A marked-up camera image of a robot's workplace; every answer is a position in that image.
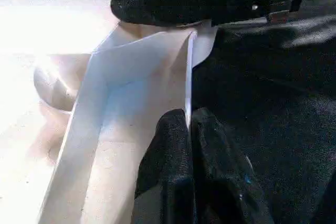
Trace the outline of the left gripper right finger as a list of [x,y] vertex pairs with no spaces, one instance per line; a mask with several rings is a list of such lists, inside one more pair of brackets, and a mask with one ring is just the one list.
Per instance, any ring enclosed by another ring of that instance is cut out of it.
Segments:
[[192,114],[191,141],[200,223],[274,222],[248,158],[206,108]]

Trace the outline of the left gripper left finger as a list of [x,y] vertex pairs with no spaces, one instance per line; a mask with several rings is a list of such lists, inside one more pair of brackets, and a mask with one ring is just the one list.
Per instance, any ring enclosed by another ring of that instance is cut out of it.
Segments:
[[191,144],[182,109],[166,112],[139,165],[132,223],[194,223]]

